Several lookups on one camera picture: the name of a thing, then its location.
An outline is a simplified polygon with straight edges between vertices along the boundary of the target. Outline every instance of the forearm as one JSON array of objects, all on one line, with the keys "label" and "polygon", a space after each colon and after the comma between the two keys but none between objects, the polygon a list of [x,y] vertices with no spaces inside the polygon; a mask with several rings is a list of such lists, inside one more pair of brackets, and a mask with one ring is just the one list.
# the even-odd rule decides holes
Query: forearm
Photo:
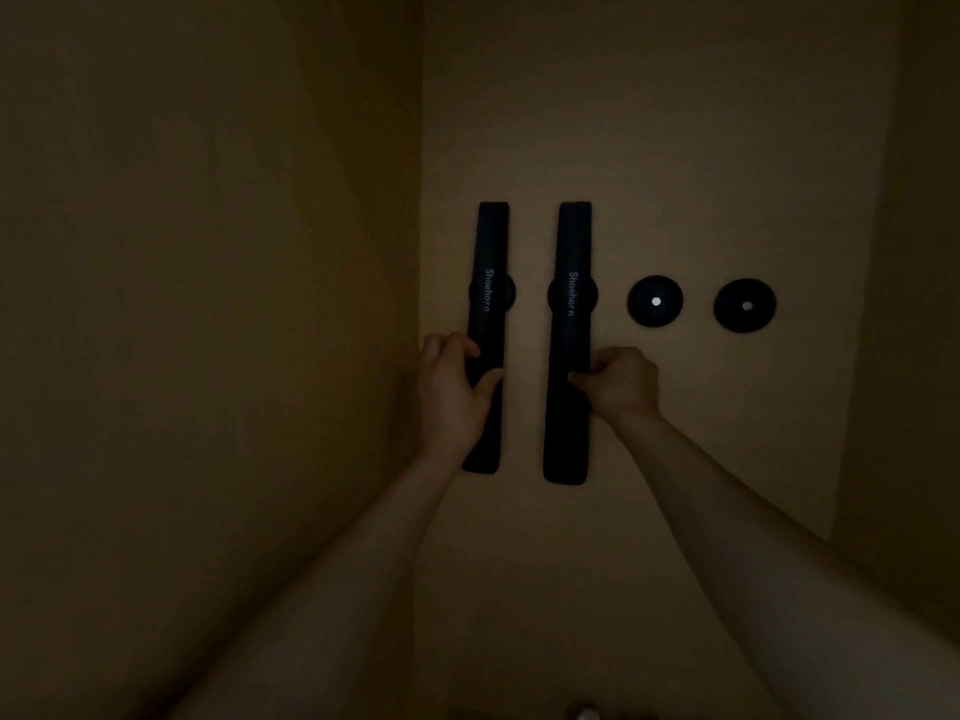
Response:
[{"label": "forearm", "polygon": [[793,713],[960,714],[952,646],[661,418],[613,426],[726,629]]},{"label": "forearm", "polygon": [[457,467],[415,460],[240,636],[174,718],[335,717]]}]

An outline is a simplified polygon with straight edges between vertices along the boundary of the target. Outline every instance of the beige wall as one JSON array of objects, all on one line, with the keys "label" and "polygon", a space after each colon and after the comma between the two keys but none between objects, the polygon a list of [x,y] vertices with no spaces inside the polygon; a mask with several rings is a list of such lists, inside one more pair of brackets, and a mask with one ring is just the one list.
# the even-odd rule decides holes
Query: beige wall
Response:
[{"label": "beige wall", "polygon": [[960,0],[906,5],[834,542],[960,642]]},{"label": "beige wall", "polygon": [[[541,450],[557,206],[594,203],[595,347],[642,345],[669,417],[821,535],[840,470],[900,0],[426,0],[420,328],[462,328],[476,205],[510,202],[504,449],[421,554],[418,690],[498,717],[567,702],[774,714],[604,425],[582,487]],[[658,331],[631,285],[686,295]],[[715,321],[760,277],[765,330]]]},{"label": "beige wall", "polygon": [[0,715],[153,716],[400,449],[421,5],[0,20]]}]

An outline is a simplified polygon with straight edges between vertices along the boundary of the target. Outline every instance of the black disc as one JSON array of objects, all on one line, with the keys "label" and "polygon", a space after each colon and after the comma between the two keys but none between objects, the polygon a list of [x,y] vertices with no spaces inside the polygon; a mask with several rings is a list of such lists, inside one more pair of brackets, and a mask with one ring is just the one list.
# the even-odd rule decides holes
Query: black disc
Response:
[{"label": "black disc", "polygon": [[769,324],[777,312],[777,296],[762,280],[747,277],[720,289],[713,314],[720,326],[734,333],[753,333]]},{"label": "black disc", "polygon": [[684,309],[684,291],[666,275],[650,275],[630,288],[627,310],[641,326],[660,328],[673,323]]}]

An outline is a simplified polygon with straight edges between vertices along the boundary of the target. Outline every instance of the hand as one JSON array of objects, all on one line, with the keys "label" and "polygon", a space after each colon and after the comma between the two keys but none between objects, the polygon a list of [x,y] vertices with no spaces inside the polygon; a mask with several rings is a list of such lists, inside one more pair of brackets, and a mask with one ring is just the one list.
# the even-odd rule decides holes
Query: hand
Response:
[{"label": "hand", "polygon": [[420,403],[420,454],[437,458],[458,469],[471,453],[487,420],[502,368],[483,375],[471,388],[467,381],[468,356],[480,347],[462,333],[443,337],[431,333],[423,339],[416,388]]},{"label": "hand", "polygon": [[590,369],[593,373],[571,373],[570,383],[611,426],[629,417],[662,419],[659,370],[642,350],[604,348],[590,358]]}]

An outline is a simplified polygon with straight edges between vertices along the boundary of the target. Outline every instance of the black shoehorn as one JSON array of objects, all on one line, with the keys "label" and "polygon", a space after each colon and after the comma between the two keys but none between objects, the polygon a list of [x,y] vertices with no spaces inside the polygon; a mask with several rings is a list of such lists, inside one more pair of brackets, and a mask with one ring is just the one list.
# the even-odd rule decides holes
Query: black shoehorn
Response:
[{"label": "black shoehorn", "polygon": [[[480,347],[479,358],[466,359],[466,378],[476,386],[491,369],[503,367],[507,311],[517,298],[514,281],[507,274],[507,235],[510,205],[502,201],[480,203],[477,237],[470,281],[470,315],[466,335]],[[492,475],[500,467],[500,429],[503,385],[496,387],[486,416],[483,435],[463,462],[466,472]]]},{"label": "black shoehorn", "polygon": [[581,485],[590,460],[591,405],[570,384],[570,372],[591,370],[591,313],[597,288],[591,277],[591,219],[587,201],[559,205],[557,259],[547,302],[553,311],[546,392],[543,476]]}]

